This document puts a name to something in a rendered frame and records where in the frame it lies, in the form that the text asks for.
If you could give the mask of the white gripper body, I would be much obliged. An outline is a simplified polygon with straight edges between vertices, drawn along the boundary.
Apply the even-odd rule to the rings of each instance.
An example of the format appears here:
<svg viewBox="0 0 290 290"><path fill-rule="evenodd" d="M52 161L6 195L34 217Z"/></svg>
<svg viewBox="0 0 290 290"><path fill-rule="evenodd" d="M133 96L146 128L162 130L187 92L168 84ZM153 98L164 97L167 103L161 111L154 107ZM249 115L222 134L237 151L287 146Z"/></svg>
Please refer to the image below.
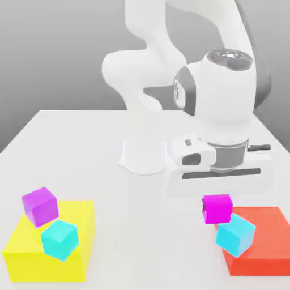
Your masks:
<svg viewBox="0 0 290 290"><path fill-rule="evenodd" d="M170 158L165 175L165 192L177 197L262 193L270 190L272 184L273 163L266 152L247 153L244 163L228 173L182 167Z"/></svg>

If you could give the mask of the small magenta cube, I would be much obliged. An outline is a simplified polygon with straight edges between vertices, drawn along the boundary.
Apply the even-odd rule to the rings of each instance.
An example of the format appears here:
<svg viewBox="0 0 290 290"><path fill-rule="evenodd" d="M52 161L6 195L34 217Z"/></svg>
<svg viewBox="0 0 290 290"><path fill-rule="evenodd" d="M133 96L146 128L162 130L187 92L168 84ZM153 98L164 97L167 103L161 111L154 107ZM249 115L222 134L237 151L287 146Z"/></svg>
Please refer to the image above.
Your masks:
<svg viewBox="0 0 290 290"><path fill-rule="evenodd" d="M205 224L229 223L233 202L229 194L204 195L202 214Z"/></svg>

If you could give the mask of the small sky blue cube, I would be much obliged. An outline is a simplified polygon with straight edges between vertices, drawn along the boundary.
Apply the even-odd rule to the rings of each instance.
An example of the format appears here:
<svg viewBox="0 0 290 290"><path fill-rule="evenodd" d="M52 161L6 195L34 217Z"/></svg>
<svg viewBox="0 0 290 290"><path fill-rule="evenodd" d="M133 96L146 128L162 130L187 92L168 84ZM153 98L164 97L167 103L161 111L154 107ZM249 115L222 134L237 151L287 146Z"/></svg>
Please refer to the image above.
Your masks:
<svg viewBox="0 0 290 290"><path fill-rule="evenodd" d="M254 224L233 213L229 223L217 226L216 244L239 258L251 247L255 230Z"/></svg>

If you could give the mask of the small turquoise cube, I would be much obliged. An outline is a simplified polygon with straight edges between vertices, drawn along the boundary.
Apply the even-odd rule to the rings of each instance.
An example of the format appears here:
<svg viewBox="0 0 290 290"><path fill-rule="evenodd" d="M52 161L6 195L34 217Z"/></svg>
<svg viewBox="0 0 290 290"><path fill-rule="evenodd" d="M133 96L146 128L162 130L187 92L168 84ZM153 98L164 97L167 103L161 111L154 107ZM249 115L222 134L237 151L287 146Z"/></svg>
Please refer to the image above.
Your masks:
<svg viewBox="0 0 290 290"><path fill-rule="evenodd" d="M56 220L41 234L44 253L64 262L79 245L76 225Z"/></svg>

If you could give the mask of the small purple cube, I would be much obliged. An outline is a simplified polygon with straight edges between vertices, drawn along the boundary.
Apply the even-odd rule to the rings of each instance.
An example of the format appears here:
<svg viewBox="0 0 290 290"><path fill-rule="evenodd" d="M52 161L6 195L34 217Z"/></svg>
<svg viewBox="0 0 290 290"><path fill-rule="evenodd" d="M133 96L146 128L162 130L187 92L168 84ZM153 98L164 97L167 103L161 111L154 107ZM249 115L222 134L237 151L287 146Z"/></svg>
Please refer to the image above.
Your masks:
<svg viewBox="0 0 290 290"><path fill-rule="evenodd" d="M46 187L23 195L22 203L27 218L36 228L59 218L57 198Z"/></svg>

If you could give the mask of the large orange box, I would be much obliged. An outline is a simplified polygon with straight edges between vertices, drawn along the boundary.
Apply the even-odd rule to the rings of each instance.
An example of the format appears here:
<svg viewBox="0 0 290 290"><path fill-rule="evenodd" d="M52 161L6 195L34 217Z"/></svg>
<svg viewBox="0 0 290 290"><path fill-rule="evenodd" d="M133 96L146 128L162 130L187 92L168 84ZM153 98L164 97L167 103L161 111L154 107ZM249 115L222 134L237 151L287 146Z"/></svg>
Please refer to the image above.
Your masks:
<svg viewBox="0 0 290 290"><path fill-rule="evenodd" d="M239 258L223 251L231 276L290 276L290 224L278 207L234 207L256 226L252 246Z"/></svg>

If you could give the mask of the large yellow box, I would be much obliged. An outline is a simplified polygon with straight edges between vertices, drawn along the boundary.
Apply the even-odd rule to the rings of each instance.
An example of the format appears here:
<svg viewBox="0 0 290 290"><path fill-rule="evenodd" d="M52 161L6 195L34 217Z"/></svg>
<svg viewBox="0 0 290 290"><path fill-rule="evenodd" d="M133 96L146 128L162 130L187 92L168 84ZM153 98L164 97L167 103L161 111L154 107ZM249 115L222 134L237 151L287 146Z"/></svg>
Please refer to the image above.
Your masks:
<svg viewBox="0 0 290 290"><path fill-rule="evenodd" d="M3 250L12 282L84 282L96 230L93 201L59 201L59 218L76 225L79 245L64 261L44 253L41 234L53 222L36 228L22 215Z"/></svg>

